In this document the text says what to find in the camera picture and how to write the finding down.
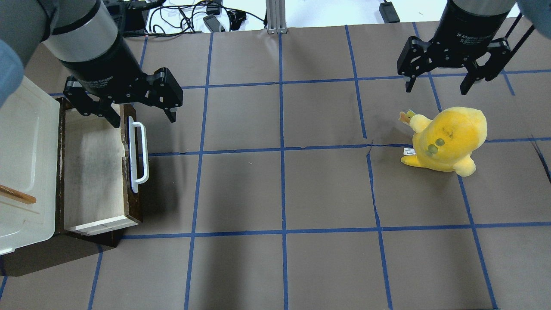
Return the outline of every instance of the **yellow plush toy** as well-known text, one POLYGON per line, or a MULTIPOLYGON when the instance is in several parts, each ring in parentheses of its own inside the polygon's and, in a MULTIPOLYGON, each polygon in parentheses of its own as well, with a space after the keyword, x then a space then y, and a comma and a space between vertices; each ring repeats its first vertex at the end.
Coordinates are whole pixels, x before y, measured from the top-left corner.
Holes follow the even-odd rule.
POLYGON ((400 112, 400 120, 413 131, 415 155, 402 157, 402 163, 437 171, 455 171, 468 177, 476 170, 471 153, 484 143, 486 117, 472 108, 449 108, 434 120, 411 110, 400 112))

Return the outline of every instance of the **wooden door handle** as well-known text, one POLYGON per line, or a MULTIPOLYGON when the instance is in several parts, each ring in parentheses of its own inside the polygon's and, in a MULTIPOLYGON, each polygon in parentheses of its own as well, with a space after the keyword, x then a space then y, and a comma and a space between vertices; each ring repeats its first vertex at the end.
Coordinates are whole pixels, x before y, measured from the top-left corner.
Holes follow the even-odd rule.
POLYGON ((36 198, 34 198, 33 196, 21 193, 18 190, 14 190, 4 185, 0 185, 0 195, 13 200, 17 200, 27 205, 31 205, 36 202, 36 198))

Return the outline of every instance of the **toy tag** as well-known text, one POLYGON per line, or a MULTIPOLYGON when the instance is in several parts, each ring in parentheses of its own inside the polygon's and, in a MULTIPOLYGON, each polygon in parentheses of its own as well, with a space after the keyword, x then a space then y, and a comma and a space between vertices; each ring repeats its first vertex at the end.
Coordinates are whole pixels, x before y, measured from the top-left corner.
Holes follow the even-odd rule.
POLYGON ((404 148, 404 155, 415 155, 415 149, 405 147, 404 148))

